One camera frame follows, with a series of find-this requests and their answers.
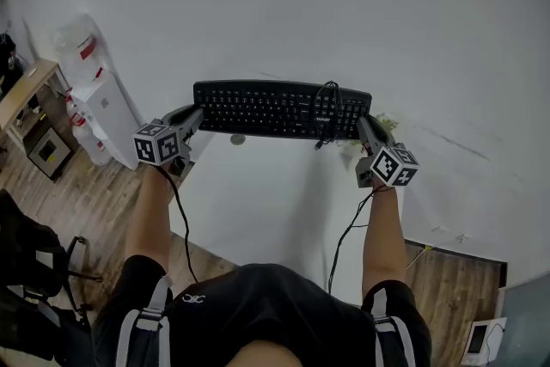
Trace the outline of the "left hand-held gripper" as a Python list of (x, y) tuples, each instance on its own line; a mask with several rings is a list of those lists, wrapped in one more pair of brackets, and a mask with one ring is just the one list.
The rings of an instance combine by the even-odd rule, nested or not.
[(194, 105), (179, 107), (162, 117), (162, 122), (143, 126), (132, 134), (140, 162), (169, 166), (169, 173), (181, 176), (190, 162), (190, 138), (205, 118), (204, 109)]

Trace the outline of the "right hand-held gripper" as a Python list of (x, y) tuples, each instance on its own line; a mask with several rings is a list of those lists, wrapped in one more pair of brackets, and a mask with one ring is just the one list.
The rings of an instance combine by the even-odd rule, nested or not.
[(375, 178), (386, 187), (407, 186), (419, 170), (413, 153), (372, 115), (357, 120), (357, 133), (366, 154), (355, 167), (358, 187), (373, 187)]

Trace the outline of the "black keyboard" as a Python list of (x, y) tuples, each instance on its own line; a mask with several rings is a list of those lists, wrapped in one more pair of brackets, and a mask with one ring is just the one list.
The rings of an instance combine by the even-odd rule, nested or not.
[(196, 82), (193, 99), (204, 109), (203, 131), (323, 143), (358, 140), (357, 122), (372, 102), (367, 92), (331, 83), (271, 80)]

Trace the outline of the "person's left forearm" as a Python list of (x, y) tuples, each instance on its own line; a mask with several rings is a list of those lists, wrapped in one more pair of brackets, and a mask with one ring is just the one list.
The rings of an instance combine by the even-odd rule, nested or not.
[(148, 166), (125, 238), (125, 258), (148, 257), (168, 272), (171, 229), (168, 206), (172, 187), (163, 169)]

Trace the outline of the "person's right forearm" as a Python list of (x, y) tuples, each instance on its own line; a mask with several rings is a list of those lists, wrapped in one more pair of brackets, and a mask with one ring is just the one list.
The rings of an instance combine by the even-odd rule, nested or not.
[(370, 218), (364, 239), (362, 295), (386, 280), (404, 282), (406, 243), (400, 224), (398, 198), (394, 188), (374, 179)]

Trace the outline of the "white water dispenser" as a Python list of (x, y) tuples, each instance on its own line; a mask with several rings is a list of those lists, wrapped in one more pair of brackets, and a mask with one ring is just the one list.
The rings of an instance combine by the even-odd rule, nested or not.
[(138, 122), (115, 76), (100, 69), (93, 80), (74, 86), (70, 96), (113, 159), (136, 170), (138, 158), (132, 135), (138, 130)]

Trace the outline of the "clear water jug red cap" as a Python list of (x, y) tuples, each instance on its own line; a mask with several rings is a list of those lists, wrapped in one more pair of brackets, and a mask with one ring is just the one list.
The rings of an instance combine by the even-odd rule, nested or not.
[(96, 166), (107, 165), (113, 158), (103, 142), (95, 136), (84, 117), (74, 113), (70, 118), (74, 138), (82, 146), (91, 162)]
[(76, 103), (74, 102), (70, 94), (71, 91), (72, 91), (72, 88), (69, 88), (65, 91), (64, 102), (65, 102), (66, 111), (70, 119), (80, 119), (82, 117), (81, 111), (79, 110)]

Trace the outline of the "clear dispenser water bottle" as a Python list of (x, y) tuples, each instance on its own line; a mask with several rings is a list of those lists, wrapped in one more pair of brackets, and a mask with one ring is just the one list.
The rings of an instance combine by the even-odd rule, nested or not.
[(86, 14), (74, 15), (52, 34), (55, 53), (70, 86), (91, 81), (106, 68), (103, 43), (94, 19)]

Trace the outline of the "black beige safe box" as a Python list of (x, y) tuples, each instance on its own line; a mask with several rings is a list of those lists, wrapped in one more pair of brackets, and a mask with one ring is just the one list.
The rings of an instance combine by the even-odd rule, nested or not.
[(73, 156), (69, 145), (49, 124), (36, 125), (24, 138), (27, 158), (49, 180), (55, 182)]

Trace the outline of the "wooden desk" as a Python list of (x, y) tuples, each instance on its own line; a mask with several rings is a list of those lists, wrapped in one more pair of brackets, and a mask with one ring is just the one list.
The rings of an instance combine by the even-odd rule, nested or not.
[[(34, 68), (37, 71), (29, 77), (28, 72)], [(25, 71), (6, 97), (0, 101), (0, 130), (5, 132), (22, 152), (25, 152), (23, 145), (25, 134), (16, 127), (15, 119), (27, 105), (28, 100), (36, 95), (44, 85), (47, 85), (56, 97), (64, 95), (64, 92), (70, 88), (57, 62), (39, 58)]]

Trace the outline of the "person's black shirt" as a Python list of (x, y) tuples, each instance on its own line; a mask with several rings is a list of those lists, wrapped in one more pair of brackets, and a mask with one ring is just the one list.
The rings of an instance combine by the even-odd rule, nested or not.
[(95, 320), (95, 360), (114, 367), (123, 322), (158, 309), (169, 323), (171, 363), (183, 367), (429, 367), (431, 336), (406, 282), (386, 280), (360, 307), (276, 264), (240, 266), (178, 295), (155, 289), (167, 273), (152, 259), (125, 259)]

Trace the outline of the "black office chair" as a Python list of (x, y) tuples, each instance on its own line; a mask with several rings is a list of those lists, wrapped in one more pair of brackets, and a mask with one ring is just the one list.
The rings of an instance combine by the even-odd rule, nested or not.
[(0, 347), (60, 367), (96, 367), (86, 303), (78, 306), (70, 277), (101, 282), (99, 275), (70, 269), (84, 237), (64, 248), (50, 227), (27, 217), (0, 190)]

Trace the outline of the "white device with screen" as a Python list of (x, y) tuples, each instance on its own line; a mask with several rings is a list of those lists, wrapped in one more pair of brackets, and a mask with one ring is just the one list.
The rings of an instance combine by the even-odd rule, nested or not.
[(494, 361), (504, 336), (506, 322), (506, 317), (474, 321), (461, 358), (461, 365), (486, 367)]

